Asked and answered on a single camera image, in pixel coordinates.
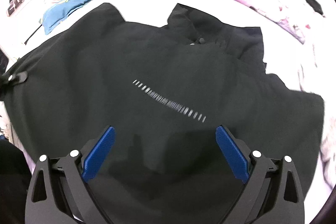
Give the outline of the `red and black small device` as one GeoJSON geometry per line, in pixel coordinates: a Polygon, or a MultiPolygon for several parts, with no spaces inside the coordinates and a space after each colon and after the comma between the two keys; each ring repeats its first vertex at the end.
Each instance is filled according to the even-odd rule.
{"type": "Polygon", "coordinates": [[[25,0],[10,0],[7,16],[11,16],[25,0]]]}

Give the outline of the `black zip jacket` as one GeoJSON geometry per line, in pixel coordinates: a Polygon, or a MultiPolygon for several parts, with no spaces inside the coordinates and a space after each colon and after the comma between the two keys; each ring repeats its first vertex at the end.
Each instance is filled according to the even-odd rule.
{"type": "Polygon", "coordinates": [[[258,27],[176,5],[163,27],[126,21],[104,3],[19,59],[5,89],[30,157],[81,148],[107,126],[116,143],[90,183],[115,223],[218,223],[238,197],[218,126],[265,156],[290,156],[302,190],[315,173],[320,96],[267,74],[258,27]]]}

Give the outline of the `black garment on duvet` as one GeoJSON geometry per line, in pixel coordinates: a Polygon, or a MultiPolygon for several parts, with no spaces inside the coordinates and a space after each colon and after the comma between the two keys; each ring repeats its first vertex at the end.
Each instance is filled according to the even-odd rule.
{"type": "Polygon", "coordinates": [[[305,0],[305,1],[307,2],[308,5],[310,5],[313,8],[315,12],[324,16],[322,6],[319,4],[319,2],[317,2],[316,0],[305,0]]]}

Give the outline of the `blue pillow with orange dots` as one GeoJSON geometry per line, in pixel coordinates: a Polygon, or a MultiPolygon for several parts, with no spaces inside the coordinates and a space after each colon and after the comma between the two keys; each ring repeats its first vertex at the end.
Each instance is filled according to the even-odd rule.
{"type": "Polygon", "coordinates": [[[74,11],[92,0],[60,0],[51,6],[42,17],[41,25],[45,34],[50,34],[56,26],[68,18],[74,11]]]}

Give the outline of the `purple fleece bed sheet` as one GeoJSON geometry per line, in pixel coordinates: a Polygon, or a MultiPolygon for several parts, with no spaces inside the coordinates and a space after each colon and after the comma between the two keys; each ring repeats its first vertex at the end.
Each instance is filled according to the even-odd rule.
{"type": "MultiPolygon", "coordinates": [[[[317,56],[321,53],[318,52],[321,46],[314,46],[312,40],[304,45],[300,44],[285,31],[280,30],[280,27],[262,19],[251,9],[244,8],[233,0],[93,0],[70,15],[65,23],[60,23],[60,26],[56,27],[50,35],[46,36],[43,30],[39,30],[36,35],[33,35],[29,45],[24,46],[24,40],[38,25],[37,21],[34,21],[37,19],[35,9],[41,8],[38,0],[26,0],[23,7],[10,18],[5,16],[4,10],[1,10],[1,50],[13,63],[14,59],[21,57],[48,38],[70,28],[81,17],[102,3],[114,5],[128,21],[157,27],[167,23],[167,18],[177,3],[204,11],[225,23],[240,27],[260,26],[264,38],[263,61],[267,63],[266,73],[278,75],[289,89],[299,90],[301,85],[306,92],[323,95],[320,92],[324,92],[323,89],[330,80],[328,77],[333,74],[332,65],[330,73],[328,64],[327,66],[318,64],[321,61],[317,56]]],[[[322,174],[321,157],[319,155],[318,160],[314,157],[314,161],[310,161],[317,165],[304,202],[305,223],[310,223],[317,216],[331,193],[322,174]]]]}

